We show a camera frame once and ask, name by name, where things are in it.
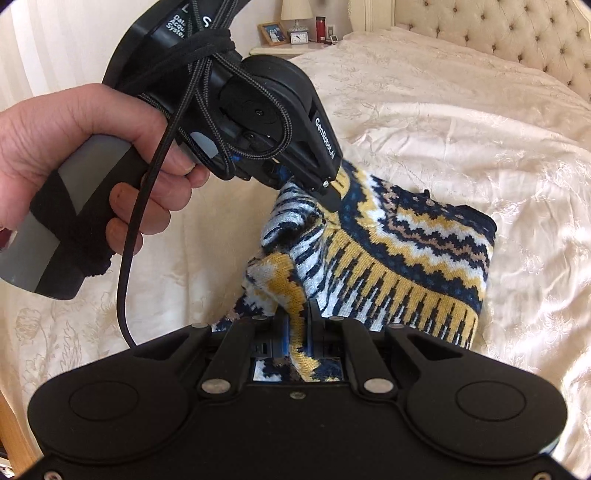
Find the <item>navy yellow patterned knit sweater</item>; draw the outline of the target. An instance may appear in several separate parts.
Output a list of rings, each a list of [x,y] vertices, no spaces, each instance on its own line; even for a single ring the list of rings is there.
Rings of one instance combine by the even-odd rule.
[[[242,296],[215,325],[287,312],[287,347],[256,362],[256,380],[331,382],[339,362],[305,347],[311,307],[373,332],[404,324],[467,348],[482,311],[497,226],[467,205],[434,200],[343,163],[339,209],[284,184],[247,264]]]

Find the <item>cream left bedside table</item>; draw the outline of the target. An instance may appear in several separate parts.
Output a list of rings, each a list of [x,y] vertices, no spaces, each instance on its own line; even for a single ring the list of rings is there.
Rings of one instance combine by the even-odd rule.
[[[280,45],[263,45],[253,47],[249,50],[250,56],[269,55],[284,59],[294,58],[306,53],[319,51],[329,48],[329,44],[309,42],[305,44],[280,44]]]

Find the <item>cream floral bed duvet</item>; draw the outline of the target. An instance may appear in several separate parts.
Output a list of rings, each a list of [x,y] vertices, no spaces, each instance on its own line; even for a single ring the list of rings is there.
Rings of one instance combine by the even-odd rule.
[[[557,386],[556,459],[590,472],[590,107],[554,78],[405,30],[297,58],[346,159],[497,224],[474,348]],[[276,194],[212,179],[133,263],[138,340],[214,320],[238,296]]]

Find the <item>small white alarm clock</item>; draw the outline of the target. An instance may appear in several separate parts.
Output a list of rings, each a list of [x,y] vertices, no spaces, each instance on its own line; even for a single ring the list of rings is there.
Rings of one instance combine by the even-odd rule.
[[[308,30],[290,30],[290,44],[291,45],[305,45],[308,44]]]

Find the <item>white table lamp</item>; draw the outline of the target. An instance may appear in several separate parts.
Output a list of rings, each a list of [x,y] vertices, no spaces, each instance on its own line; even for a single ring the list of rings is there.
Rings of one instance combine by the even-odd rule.
[[[283,0],[281,3],[280,20],[291,22],[294,30],[300,30],[304,27],[301,21],[314,18],[311,10],[311,3],[308,0]]]

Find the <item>red bottle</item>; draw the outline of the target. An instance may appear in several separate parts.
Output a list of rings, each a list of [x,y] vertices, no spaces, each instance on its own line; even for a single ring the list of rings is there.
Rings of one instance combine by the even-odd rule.
[[[318,43],[327,41],[327,24],[324,16],[315,17],[315,39]]]

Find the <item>cream tufted headboard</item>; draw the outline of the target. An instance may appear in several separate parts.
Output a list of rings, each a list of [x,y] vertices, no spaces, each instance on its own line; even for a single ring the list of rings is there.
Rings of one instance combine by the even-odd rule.
[[[590,9],[560,0],[349,1],[355,31],[398,27],[534,68],[590,99]]]

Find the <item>wooden photo frame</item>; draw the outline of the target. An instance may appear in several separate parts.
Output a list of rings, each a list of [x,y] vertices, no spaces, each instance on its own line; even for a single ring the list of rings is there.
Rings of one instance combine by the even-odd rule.
[[[280,46],[290,42],[287,31],[280,22],[259,24],[259,32],[262,33],[264,41],[270,46]]]

